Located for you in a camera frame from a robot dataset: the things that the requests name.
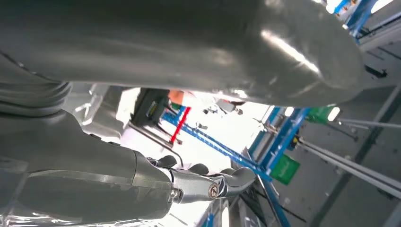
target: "green label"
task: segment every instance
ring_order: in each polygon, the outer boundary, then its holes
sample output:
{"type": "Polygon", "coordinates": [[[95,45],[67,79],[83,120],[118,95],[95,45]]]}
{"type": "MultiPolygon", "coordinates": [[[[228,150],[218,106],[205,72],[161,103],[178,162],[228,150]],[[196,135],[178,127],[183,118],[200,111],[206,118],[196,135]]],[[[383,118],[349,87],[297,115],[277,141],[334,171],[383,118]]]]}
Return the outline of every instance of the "green label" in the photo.
{"type": "Polygon", "coordinates": [[[326,124],[328,121],[327,117],[334,107],[335,106],[321,106],[311,108],[311,111],[309,111],[306,120],[313,123],[326,124]]]}
{"type": "Polygon", "coordinates": [[[299,168],[299,162],[287,155],[281,156],[279,162],[271,171],[270,176],[279,182],[288,185],[299,168]]]}

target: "robotic arm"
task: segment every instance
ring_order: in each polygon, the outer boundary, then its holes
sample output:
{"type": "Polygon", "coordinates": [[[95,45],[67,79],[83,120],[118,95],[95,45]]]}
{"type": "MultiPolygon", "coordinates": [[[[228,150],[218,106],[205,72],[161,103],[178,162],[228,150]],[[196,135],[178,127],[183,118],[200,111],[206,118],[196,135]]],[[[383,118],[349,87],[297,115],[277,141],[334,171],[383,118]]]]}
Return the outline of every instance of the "robotic arm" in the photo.
{"type": "Polygon", "coordinates": [[[338,103],[362,89],[354,40],[313,1],[4,0],[0,30],[2,226],[161,218],[172,202],[236,195],[254,179],[248,169],[160,169],[84,134],[61,110],[69,81],[281,106],[338,103]]]}

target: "ceiling light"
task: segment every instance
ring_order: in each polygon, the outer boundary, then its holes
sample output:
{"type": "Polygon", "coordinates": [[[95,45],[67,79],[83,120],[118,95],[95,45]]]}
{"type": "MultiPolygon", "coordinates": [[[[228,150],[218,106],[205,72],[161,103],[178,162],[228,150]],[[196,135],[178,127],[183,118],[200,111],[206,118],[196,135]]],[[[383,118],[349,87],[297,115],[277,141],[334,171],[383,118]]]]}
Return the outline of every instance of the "ceiling light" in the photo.
{"type": "Polygon", "coordinates": [[[340,113],[340,109],[338,107],[335,107],[331,110],[329,116],[327,117],[327,120],[332,122],[334,119],[336,119],[337,115],[340,113]]]}
{"type": "Polygon", "coordinates": [[[289,116],[291,116],[291,114],[292,114],[293,111],[294,111],[294,108],[291,107],[291,106],[289,106],[289,107],[286,108],[286,111],[284,112],[284,115],[285,115],[286,117],[289,117],[289,116]]]}

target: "screw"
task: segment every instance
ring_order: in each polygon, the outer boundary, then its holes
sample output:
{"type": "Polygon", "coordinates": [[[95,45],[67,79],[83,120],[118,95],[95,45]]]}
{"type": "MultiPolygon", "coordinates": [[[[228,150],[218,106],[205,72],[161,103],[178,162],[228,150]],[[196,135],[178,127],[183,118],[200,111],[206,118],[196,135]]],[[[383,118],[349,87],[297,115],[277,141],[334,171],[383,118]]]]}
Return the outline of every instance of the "screw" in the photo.
{"type": "Polygon", "coordinates": [[[170,195],[175,198],[178,197],[179,193],[177,190],[172,190],[170,195]]]}
{"type": "Polygon", "coordinates": [[[211,199],[214,199],[214,198],[217,197],[217,195],[218,195],[218,187],[217,187],[216,184],[212,184],[212,185],[209,187],[209,197],[210,197],[211,199]]]}

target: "red bar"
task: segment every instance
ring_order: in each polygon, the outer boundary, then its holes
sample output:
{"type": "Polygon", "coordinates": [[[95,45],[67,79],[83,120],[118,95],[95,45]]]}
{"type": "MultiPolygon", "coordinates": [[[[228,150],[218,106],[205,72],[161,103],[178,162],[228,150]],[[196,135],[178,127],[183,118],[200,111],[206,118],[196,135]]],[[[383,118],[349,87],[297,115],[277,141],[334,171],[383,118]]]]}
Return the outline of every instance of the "red bar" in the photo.
{"type": "Polygon", "coordinates": [[[182,119],[180,120],[180,122],[178,123],[177,128],[175,129],[175,132],[174,132],[173,136],[171,137],[171,140],[170,140],[170,143],[171,143],[171,144],[174,144],[174,141],[175,141],[175,139],[177,138],[177,135],[178,135],[178,133],[180,132],[181,128],[183,127],[184,122],[185,122],[185,120],[187,119],[187,115],[188,115],[188,113],[189,113],[190,110],[191,110],[190,107],[187,107],[187,108],[185,109],[185,112],[184,112],[184,114],[183,114],[183,118],[182,118],[182,119]]]}

